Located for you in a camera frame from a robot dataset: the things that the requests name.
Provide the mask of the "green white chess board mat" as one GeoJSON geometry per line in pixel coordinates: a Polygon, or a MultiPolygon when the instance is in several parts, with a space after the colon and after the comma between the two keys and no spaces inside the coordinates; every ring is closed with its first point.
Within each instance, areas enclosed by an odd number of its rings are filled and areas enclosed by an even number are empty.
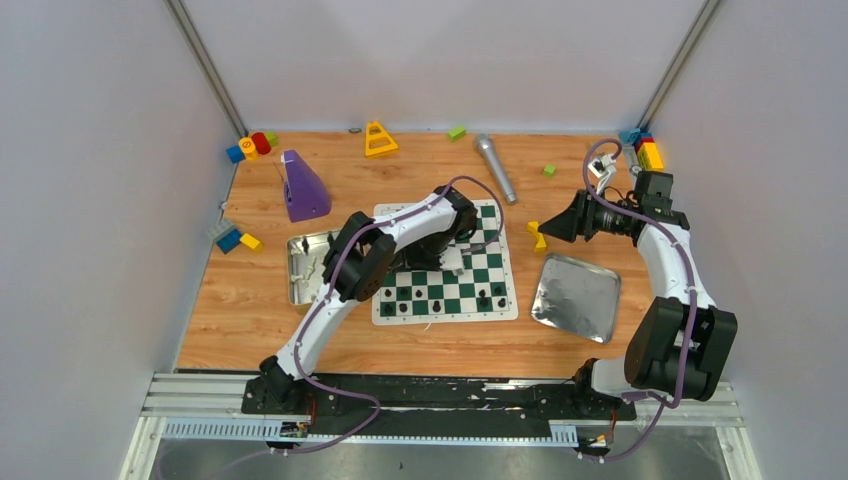
{"type": "Polygon", "coordinates": [[[478,211],[476,232],[466,240],[454,241],[451,245],[461,249],[486,243],[483,250],[464,253],[465,271],[460,276],[443,271],[397,271],[387,275],[383,287],[372,297],[372,323],[377,326],[396,326],[411,324],[435,324],[453,322],[512,321],[519,316],[519,305],[511,268],[506,228],[501,225],[502,218],[493,200],[476,200],[478,211]],[[491,288],[500,283],[504,292],[494,296],[491,288]],[[398,298],[397,289],[409,287],[410,296],[398,298]],[[414,289],[424,290],[422,298],[416,298],[414,289]],[[492,299],[491,312],[477,310],[478,290],[487,287],[492,299]],[[386,288],[394,289],[394,296],[384,296],[386,288]],[[508,299],[508,307],[499,310],[496,303],[499,298],[508,299]],[[430,307],[433,300],[444,302],[444,312],[433,315],[430,307]],[[382,302],[409,302],[409,311],[405,315],[381,317],[382,302]]]}

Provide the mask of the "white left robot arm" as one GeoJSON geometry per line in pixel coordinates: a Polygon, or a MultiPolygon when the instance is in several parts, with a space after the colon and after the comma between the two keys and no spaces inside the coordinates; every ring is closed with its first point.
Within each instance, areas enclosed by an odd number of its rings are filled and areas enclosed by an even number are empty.
{"type": "Polygon", "coordinates": [[[398,253],[410,246],[440,256],[477,224],[473,202],[450,185],[388,215],[351,215],[324,257],[317,298],[286,344],[260,363],[268,400],[283,413],[306,400],[307,379],[341,322],[384,284],[398,253]]]}

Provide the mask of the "silver tin lid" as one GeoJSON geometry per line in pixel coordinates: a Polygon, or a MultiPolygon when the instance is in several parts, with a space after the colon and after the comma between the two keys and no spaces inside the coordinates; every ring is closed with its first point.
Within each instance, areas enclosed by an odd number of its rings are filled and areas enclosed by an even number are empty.
{"type": "Polygon", "coordinates": [[[622,280],[618,273],[562,254],[545,256],[530,315],[599,344],[612,340],[622,280]]]}

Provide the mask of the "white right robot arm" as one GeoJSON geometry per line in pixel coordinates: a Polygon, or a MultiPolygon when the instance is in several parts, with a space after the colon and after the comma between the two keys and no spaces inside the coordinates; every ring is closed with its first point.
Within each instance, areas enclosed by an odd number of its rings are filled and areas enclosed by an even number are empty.
{"type": "Polygon", "coordinates": [[[672,185],[668,173],[642,171],[634,188],[615,203],[582,189],[539,227],[540,233],[567,242],[590,240],[599,232],[631,238],[654,294],[625,354],[590,359],[579,370],[571,403],[584,417],[601,414],[611,398],[653,397],[677,405],[683,399],[707,401],[718,386],[738,322],[716,306],[698,276],[690,225],[672,208],[672,185]]]}

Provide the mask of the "gold tin box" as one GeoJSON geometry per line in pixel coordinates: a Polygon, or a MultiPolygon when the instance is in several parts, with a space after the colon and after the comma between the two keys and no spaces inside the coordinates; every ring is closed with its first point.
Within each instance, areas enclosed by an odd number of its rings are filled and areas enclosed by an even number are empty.
{"type": "Polygon", "coordinates": [[[323,284],[323,260],[338,233],[331,230],[300,235],[286,244],[288,297],[298,314],[305,315],[317,299],[323,284]]]}

